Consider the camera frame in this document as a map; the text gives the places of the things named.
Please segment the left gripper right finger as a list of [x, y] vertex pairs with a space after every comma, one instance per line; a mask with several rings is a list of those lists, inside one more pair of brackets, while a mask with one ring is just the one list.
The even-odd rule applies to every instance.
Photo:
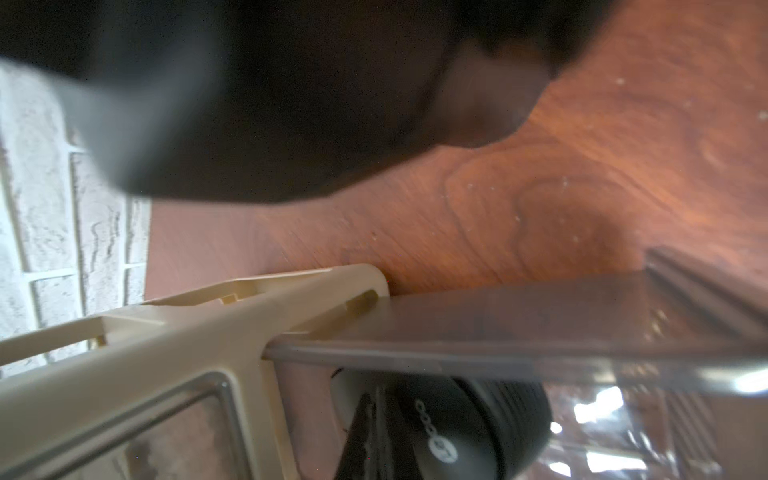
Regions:
[[382, 390], [382, 478], [422, 479], [397, 398]]

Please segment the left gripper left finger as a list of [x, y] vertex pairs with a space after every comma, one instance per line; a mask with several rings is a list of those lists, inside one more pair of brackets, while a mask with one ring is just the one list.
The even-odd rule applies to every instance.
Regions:
[[377, 443], [376, 403], [369, 394], [363, 394], [348, 430], [334, 479], [381, 479]]

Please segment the transparent grey bottom drawer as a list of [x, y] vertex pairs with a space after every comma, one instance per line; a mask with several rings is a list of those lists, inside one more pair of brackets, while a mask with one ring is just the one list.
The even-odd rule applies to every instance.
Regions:
[[767, 475], [767, 287], [671, 248], [630, 273], [379, 298], [265, 355], [539, 383], [551, 436], [513, 479]]

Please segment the beige drawer organizer cabinet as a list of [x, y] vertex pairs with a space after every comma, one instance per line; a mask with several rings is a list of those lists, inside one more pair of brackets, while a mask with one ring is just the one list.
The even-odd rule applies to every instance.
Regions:
[[267, 344], [387, 297], [367, 264], [230, 280], [6, 339], [5, 479], [295, 479]]

